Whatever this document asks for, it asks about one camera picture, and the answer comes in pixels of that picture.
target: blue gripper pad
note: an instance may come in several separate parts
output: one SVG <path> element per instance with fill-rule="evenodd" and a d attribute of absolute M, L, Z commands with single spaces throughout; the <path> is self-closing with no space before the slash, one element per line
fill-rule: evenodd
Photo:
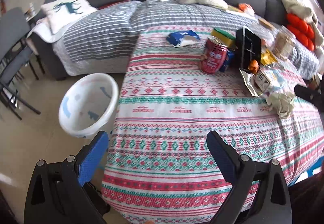
<path fill-rule="evenodd" d="M 100 131 L 87 146 L 82 147 L 76 158 L 76 173 L 81 186 L 90 182 L 100 160 L 108 148 L 109 138 L 106 132 Z"/>
<path fill-rule="evenodd" d="M 206 141 L 207 147 L 211 155 L 213 156 L 219 170 L 221 171 L 225 181 L 234 185 L 237 180 L 236 171 L 237 166 L 239 167 L 239 155 L 232 146 L 225 144 L 225 142 L 218 135 L 218 133 L 216 133 L 216 131 L 209 132 L 207 134 Z"/>

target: white pillow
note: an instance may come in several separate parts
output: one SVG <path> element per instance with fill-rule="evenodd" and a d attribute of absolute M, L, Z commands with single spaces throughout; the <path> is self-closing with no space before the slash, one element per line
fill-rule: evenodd
<path fill-rule="evenodd" d="M 41 5 L 55 35 L 62 27 L 97 11 L 87 0 L 57 0 Z"/>

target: blue snack bag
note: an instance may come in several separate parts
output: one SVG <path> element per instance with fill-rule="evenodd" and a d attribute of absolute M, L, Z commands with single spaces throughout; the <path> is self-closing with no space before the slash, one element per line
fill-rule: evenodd
<path fill-rule="evenodd" d="M 166 40 L 174 47 L 184 47 L 199 42 L 200 37 L 192 30 L 184 30 L 170 33 Z"/>
<path fill-rule="evenodd" d="M 220 72 L 225 72 L 228 69 L 234 56 L 235 56 L 234 51 L 228 49 L 226 59 L 225 59 L 223 65 L 221 66 L 221 68 L 219 69 Z"/>

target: red and green patterned blanket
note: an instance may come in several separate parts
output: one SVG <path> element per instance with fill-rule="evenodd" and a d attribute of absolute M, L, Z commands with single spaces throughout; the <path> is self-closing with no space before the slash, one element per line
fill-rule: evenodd
<path fill-rule="evenodd" d="M 184 29 L 199 34 L 201 42 L 172 47 L 166 36 Z M 231 185 L 207 149 L 211 130 L 255 161 L 277 158 L 287 183 L 323 149 L 323 126 L 312 104 L 296 97 L 292 114 L 280 119 L 268 112 L 265 98 L 250 95 L 237 69 L 213 76 L 198 69 L 210 32 L 152 27 L 138 39 L 121 88 L 102 182 L 103 198 L 131 223 L 200 223 L 217 212 Z M 291 71 L 294 66 L 288 69 L 281 74 L 285 90 L 293 90 L 304 82 Z"/>

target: red can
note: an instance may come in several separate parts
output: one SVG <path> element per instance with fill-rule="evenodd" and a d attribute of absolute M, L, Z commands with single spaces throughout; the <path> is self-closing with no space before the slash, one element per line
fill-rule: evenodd
<path fill-rule="evenodd" d="M 218 38 L 209 36 L 204 50 L 201 70 L 207 74 L 215 74 L 223 65 L 227 54 L 227 46 Z"/>

